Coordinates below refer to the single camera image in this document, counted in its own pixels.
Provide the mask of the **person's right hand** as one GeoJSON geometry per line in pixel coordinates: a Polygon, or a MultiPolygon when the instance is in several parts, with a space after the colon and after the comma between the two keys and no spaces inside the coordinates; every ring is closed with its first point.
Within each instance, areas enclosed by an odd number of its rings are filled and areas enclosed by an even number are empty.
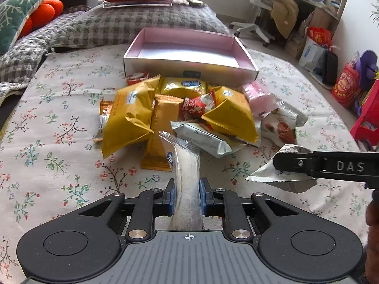
{"type": "Polygon", "coordinates": [[[365,275],[369,283],[378,283],[379,279],[379,225],[378,225],[378,190],[372,193],[373,200],[367,207],[366,224],[369,226],[367,235],[367,259],[365,275]]]}

